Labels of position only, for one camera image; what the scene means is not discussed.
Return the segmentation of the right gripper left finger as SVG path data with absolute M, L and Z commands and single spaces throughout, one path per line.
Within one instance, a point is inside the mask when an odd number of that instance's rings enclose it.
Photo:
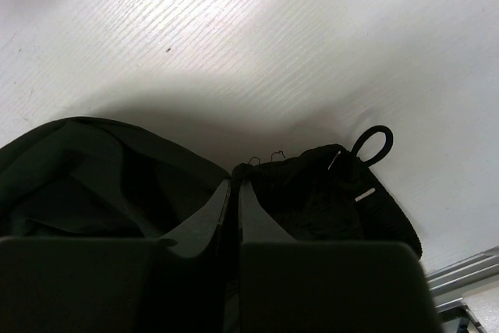
M 1 241 L 4 332 L 220 332 L 230 183 L 157 239 Z

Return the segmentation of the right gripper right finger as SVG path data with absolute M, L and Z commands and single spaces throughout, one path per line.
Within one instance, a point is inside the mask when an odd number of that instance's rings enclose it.
M 293 239 L 239 191 L 243 332 L 439 332 L 423 270 L 403 243 Z

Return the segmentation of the black trousers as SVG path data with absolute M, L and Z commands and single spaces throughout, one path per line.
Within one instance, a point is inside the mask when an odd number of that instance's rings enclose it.
M 44 124 L 1 150 L 1 234 L 157 238 L 231 183 L 230 213 L 249 182 L 260 206 L 297 240 L 422 245 L 371 172 L 391 150 L 386 126 L 346 149 L 329 144 L 294 158 L 257 158 L 231 172 L 137 126 L 99 118 Z

